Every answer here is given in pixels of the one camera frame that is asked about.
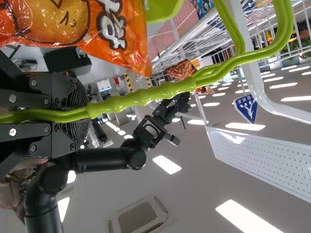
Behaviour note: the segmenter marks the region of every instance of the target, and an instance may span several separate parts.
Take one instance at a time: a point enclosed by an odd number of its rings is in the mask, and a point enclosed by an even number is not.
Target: yellow black striped tape
[[[146,78],[146,81],[147,81],[148,88],[149,88],[149,87],[151,87],[151,84],[150,84],[149,78],[148,78],[148,77],[145,77],[145,78]]]
[[[126,82],[127,82],[128,88],[130,89],[130,92],[134,92],[134,91],[133,91],[132,84],[131,84],[131,81],[130,81],[130,78],[128,77],[127,74],[125,74],[125,80],[126,80]]]

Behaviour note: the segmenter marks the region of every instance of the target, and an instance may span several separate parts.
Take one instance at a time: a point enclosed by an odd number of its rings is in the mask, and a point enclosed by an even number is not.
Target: snack package
[[[174,82],[186,79],[197,72],[197,69],[189,61],[185,60],[178,63],[175,66],[166,69],[166,73],[173,79]],[[215,94],[215,92],[209,86],[199,87],[195,90],[199,94]]]
[[[80,46],[151,76],[143,0],[0,0],[0,47]]]

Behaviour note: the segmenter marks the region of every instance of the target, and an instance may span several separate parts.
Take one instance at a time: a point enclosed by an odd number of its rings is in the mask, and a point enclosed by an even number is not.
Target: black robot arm
[[[115,169],[139,170],[145,163],[145,152],[129,147],[80,150],[46,163],[31,181],[25,195],[27,232],[63,232],[56,194],[66,187],[70,170],[76,173]]]

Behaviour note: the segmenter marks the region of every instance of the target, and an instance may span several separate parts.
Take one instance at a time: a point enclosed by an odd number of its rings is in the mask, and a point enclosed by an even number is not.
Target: ceiling air conditioner vent
[[[109,232],[156,233],[167,227],[169,214],[159,198],[155,196],[147,197],[117,211],[111,216],[108,219]]]

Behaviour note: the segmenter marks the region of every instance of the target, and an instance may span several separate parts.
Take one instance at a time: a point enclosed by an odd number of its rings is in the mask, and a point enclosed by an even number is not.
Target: perforated white panel
[[[311,146],[206,129],[218,160],[311,202]]]

